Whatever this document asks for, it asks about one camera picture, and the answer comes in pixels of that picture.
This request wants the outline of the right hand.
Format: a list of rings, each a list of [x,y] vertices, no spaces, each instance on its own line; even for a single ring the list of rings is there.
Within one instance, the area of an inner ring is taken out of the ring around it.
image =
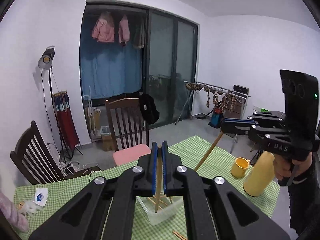
[[[274,174],[275,177],[278,180],[283,180],[284,178],[290,178],[291,177],[291,164],[288,160],[286,160],[284,157],[274,154],[274,161],[273,161],[273,167],[274,167]],[[295,173],[295,177],[303,174],[305,171],[307,171],[313,162],[313,153],[310,152],[308,157],[304,161],[297,161],[292,160],[293,165],[297,165],[297,171]]]

